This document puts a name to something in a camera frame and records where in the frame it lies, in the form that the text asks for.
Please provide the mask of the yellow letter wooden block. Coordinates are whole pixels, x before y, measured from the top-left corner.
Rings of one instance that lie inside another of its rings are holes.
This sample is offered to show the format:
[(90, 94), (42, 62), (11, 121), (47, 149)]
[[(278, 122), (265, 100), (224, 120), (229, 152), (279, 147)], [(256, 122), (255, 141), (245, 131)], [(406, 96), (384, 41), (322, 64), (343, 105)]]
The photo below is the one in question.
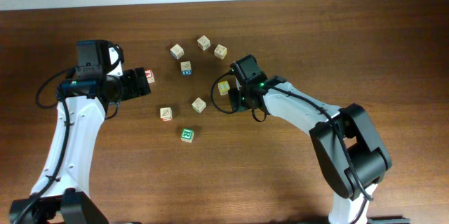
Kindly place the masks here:
[(230, 90), (230, 85), (228, 81), (221, 81), (217, 84), (220, 95), (227, 95)]

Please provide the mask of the leaf picture wooden block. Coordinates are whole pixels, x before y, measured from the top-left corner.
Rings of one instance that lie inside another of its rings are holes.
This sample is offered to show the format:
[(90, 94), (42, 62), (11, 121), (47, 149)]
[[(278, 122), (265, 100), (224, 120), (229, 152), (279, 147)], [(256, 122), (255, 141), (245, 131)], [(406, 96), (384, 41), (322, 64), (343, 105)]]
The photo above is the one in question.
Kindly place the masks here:
[(172, 121), (173, 120), (173, 110), (171, 107), (162, 107), (160, 109), (160, 118), (162, 121)]

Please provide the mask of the green sided picture block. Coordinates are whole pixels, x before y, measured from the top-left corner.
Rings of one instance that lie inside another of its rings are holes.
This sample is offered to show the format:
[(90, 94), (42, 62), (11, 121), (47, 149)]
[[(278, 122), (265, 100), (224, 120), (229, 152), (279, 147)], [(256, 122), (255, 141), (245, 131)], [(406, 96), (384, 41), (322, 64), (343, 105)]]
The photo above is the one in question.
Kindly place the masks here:
[(197, 98), (192, 103), (192, 107), (196, 112), (202, 113), (204, 111), (204, 109), (206, 108), (206, 102), (200, 98)]

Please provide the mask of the green letter R block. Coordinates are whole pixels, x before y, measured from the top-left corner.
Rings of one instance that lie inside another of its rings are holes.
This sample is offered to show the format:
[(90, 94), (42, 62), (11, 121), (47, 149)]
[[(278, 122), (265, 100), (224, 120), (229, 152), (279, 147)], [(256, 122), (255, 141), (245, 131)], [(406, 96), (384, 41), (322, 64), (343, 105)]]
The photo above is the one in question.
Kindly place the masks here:
[(187, 143), (191, 143), (194, 139), (194, 130), (192, 129), (183, 129), (181, 136), (180, 136), (181, 141), (187, 142)]

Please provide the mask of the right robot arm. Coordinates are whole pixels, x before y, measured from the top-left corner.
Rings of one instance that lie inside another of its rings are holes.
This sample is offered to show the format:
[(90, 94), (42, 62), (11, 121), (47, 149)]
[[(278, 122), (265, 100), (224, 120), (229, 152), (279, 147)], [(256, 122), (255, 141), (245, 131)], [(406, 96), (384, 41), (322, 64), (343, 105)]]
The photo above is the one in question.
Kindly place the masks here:
[(230, 67), (237, 82), (229, 92), (233, 112), (261, 110), (310, 136), (323, 177), (334, 192), (328, 222), (370, 223), (369, 203), (392, 162), (368, 113), (357, 104), (323, 103), (282, 77), (268, 78), (253, 55)]

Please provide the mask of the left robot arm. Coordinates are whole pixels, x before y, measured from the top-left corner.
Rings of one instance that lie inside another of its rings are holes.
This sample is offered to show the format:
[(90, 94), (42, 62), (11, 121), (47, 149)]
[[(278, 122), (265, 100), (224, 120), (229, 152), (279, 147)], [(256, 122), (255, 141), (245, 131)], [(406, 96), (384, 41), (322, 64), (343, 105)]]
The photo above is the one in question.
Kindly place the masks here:
[(30, 196), (12, 202), (11, 223), (107, 223), (89, 196), (95, 141), (109, 106), (150, 94), (145, 70), (123, 70), (122, 48), (106, 40), (79, 41), (78, 64), (58, 84), (58, 120), (43, 171)]

